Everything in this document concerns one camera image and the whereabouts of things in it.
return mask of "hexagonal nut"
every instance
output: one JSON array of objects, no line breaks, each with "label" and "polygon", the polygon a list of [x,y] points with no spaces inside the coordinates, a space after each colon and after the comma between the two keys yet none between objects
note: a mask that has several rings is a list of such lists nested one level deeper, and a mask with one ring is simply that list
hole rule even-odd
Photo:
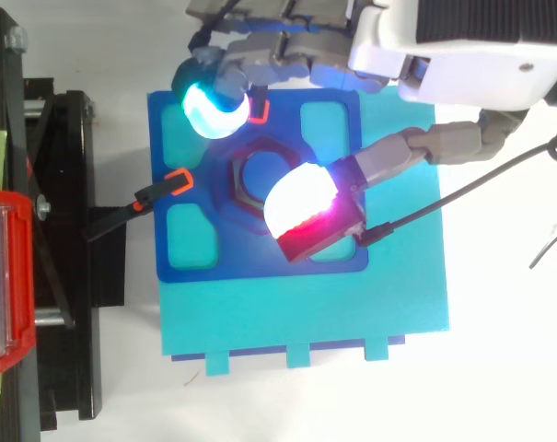
[{"label": "hexagonal nut", "polygon": [[244,145],[229,161],[229,182],[232,185],[230,190],[233,202],[237,206],[263,219],[263,201],[251,195],[243,181],[243,169],[248,159],[260,152],[278,154],[288,164],[290,169],[300,165],[300,155],[271,138],[262,137]]}]

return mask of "black clamp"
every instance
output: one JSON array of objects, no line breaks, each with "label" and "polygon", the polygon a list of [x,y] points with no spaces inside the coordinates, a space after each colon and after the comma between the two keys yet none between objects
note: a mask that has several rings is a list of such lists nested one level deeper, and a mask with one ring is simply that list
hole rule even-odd
[{"label": "black clamp", "polygon": [[163,181],[136,192],[134,195],[136,201],[133,203],[89,225],[83,232],[84,237],[88,242],[94,241],[136,217],[153,212],[153,205],[158,199],[170,194],[178,196],[192,187],[194,187],[194,178],[187,169],[174,170],[166,175]]}]

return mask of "metal rod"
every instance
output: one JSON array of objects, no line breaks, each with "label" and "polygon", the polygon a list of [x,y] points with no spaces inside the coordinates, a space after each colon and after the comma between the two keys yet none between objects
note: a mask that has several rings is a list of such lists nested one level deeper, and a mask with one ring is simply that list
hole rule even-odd
[{"label": "metal rod", "polygon": [[40,118],[42,108],[45,106],[44,99],[27,99],[24,102],[24,118],[35,119]]},{"label": "metal rod", "polygon": [[35,325],[37,327],[65,325],[65,321],[61,310],[57,307],[36,308]]}]

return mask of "screw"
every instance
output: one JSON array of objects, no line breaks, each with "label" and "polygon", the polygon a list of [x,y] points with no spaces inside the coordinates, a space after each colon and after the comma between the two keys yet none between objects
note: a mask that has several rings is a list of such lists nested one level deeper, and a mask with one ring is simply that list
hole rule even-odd
[{"label": "screw", "polygon": [[47,214],[51,212],[51,203],[47,201],[45,195],[41,194],[37,197],[37,216],[40,221],[47,219]]},{"label": "screw", "polygon": [[87,101],[86,104],[84,104],[84,116],[89,119],[96,117],[93,101]]},{"label": "screw", "polygon": [[519,70],[521,72],[529,72],[534,68],[534,65],[532,63],[523,63],[521,66],[519,66]]},{"label": "screw", "polygon": [[6,49],[18,55],[24,53],[29,48],[29,36],[21,26],[13,26],[4,38]]}]

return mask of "black cable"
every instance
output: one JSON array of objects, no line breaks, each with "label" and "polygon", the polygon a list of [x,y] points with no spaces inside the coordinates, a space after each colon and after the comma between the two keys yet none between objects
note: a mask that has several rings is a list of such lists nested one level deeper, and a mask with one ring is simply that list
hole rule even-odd
[{"label": "black cable", "polygon": [[202,48],[207,46],[211,41],[211,36],[216,27],[223,21],[225,16],[231,12],[231,10],[239,3],[239,0],[228,0],[219,12],[217,12],[213,18],[211,18],[207,23],[203,23],[201,28],[197,30],[188,43],[188,50],[192,53],[196,48]]},{"label": "black cable", "polygon": [[540,262],[540,260],[544,257],[544,255],[546,253],[548,253],[548,250],[550,250],[552,248],[552,246],[554,244],[556,244],[557,242],[557,236],[548,244],[546,244],[544,247],[542,247],[542,250],[540,250],[540,252],[538,253],[538,255],[536,255],[536,258],[534,258],[534,261],[532,261],[529,265],[529,269],[533,269],[534,267],[536,267],[536,264],[538,264],[538,262]]},{"label": "black cable", "polygon": [[488,181],[492,180],[493,178],[497,177],[498,175],[501,175],[503,172],[505,172],[506,170],[509,170],[513,166],[516,166],[516,165],[526,161],[527,159],[530,159],[530,158],[536,156],[537,154],[541,154],[542,152],[546,152],[546,151],[550,154],[550,156],[554,160],[557,161],[557,134],[547,144],[539,145],[538,147],[534,147],[533,149],[530,149],[528,152],[525,152],[525,153],[523,153],[523,154],[521,154],[521,155],[519,155],[519,156],[517,156],[513,159],[510,159],[509,161],[507,161],[503,165],[499,166],[497,169],[490,171],[489,173],[487,173],[486,175],[483,175],[482,177],[478,178],[477,180],[473,181],[472,183],[467,184],[462,189],[459,189],[459,190],[449,194],[448,196],[445,196],[444,198],[441,198],[440,200],[436,201],[435,203],[429,204],[428,206],[424,207],[423,209],[418,210],[417,212],[414,212],[410,215],[407,215],[404,218],[401,218],[401,219],[399,219],[397,221],[394,221],[392,223],[385,223],[385,224],[382,224],[380,226],[369,228],[368,230],[363,232],[359,236],[359,238],[356,238],[356,240],[358,242],[358,245],[360,245],[361,247],[368,247],[368,246],[374,244],[375,242],[380,241],[384,237],[387,237],[388,235],[393,233],[395,231],[395,229],[397,229],[399,227],[402,227],[402,226],[406,226],[407,224],[421,218],[422,216],[426,216],[426,215],[431,214],[433,211],[444,207],[446,204],[452,203],[453,201],[457,200],[459,197],[466,195],[468,192],[474,191],[478,187],[482,186],[485,182],[488,182]]},{"label": "black cable", "polygon": [[369,228],[360,236],[360,238],[358,239],[358,244],[361,247],[368,247],[374,244],[375,242],[380,241],[384,237],[393,233],[395,229],[406,226],[407,224],[423,216],[429,215],[432,212],[436,211],[437,209],[440,209],[445,205],[452,203],[453,201],[456,201],[461,196],[464,196],[467,193],[474,191],[478,187],[482,186],[484,183],[492,180],[498,175],[501,175],[506,170],[511,169],[513,166],[517,166],[518,164],[526,161],[527,159],[530,159],[538,154],[541,154],[542,152],[546,152],[549,150],[549,148],[550,146],[548,144],[534,147],[533,149],[530,149],[528,152],[525,152],[524,154],[521,154],[513,159],[510,159],[503,165],[499,166],[497,169],[490,171],[489,173],[483,175],[482,177],[478,178],[472,183],[467,184],[463,188],[458,189],[457,191],[449,194],[448,196],[445,196],[444,198],[441,198],[435,203],[429,204],[428,206],[424,207],[421,210],[418,210],[417,212],[407,215],[392,223],[385,223],[381,226]]}]

